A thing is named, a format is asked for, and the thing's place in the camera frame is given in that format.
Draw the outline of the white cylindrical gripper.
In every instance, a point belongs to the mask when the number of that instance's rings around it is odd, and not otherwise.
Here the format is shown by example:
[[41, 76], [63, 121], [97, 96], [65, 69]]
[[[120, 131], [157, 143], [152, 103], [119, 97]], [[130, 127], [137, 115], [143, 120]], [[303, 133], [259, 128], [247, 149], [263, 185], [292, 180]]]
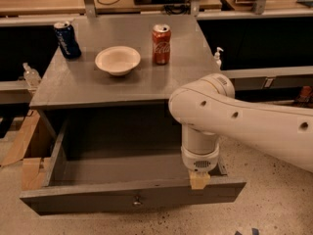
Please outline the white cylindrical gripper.
[[208, 172], [218, 164], [219, 136], [183, 125], [181, 153], [183, 164], [190, 170], [191, 188], [204, 189], [210, 180]]

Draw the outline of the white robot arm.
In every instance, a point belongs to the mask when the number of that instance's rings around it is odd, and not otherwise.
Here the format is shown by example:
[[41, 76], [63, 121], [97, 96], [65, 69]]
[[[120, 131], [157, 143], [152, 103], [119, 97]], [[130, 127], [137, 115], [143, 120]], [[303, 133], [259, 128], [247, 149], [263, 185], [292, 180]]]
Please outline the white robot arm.
[[219, 73], [176, 89], [168, 107], [182, 124], [182, 160], [194, 190], [209, 184], [221, 135], [313, 171], [312, 109], [237, 100], [232, 82]]

